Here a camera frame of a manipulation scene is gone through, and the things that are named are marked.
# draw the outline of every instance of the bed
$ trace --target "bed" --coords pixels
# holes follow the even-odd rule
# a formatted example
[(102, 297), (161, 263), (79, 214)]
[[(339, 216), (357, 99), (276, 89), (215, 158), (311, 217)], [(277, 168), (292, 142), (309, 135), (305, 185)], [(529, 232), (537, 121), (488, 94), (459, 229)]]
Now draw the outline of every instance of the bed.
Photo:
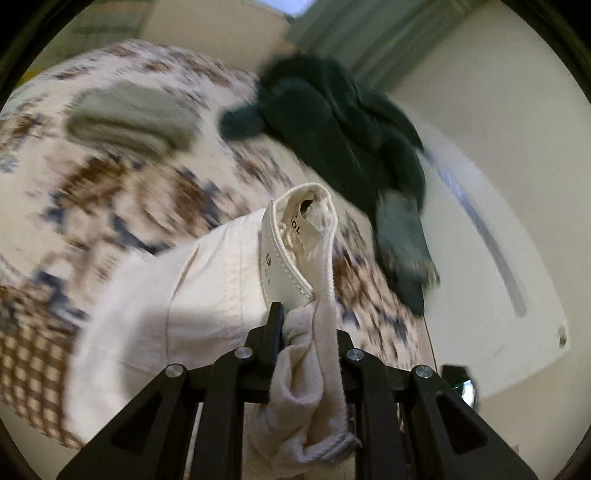
[[(77, 96), (122, 79), (198, 106), (189, 152), (132, 161), (68, 138)], [(292, 185), (325, 184), (271, 138), (228, 143), (218, 135), (221, 112), (253, 98), (255, 82), (209, 57), (133, 40), (59, 64), (11, 95), (0, 113), (0, 398), (39, 432), (81, 447), (63, 402), (69, 358), (127, 249), (157, 253), (265, 207)], [(421, 363), (418, 320), (389, 291), (367, 218), (333, 198), (339, 327), (386, 364), (410, 369)]]

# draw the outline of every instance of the white garment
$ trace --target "white garment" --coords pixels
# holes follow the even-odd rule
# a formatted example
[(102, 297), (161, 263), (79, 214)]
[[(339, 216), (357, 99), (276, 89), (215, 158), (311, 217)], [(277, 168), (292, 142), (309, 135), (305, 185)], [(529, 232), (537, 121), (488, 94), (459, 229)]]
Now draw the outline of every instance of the white garment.
[(277, 478), (344, 460), (358, 442), (337, 354), (336, 228), (329, 192), (310, 183), (157, 257), (130, 253), (76, 344), (71, 431), (88, 441), (168, 364), (202, 367), (243, 345), (280, 301), (288, 346), (271, 401), (247, 425), (245, 474)]

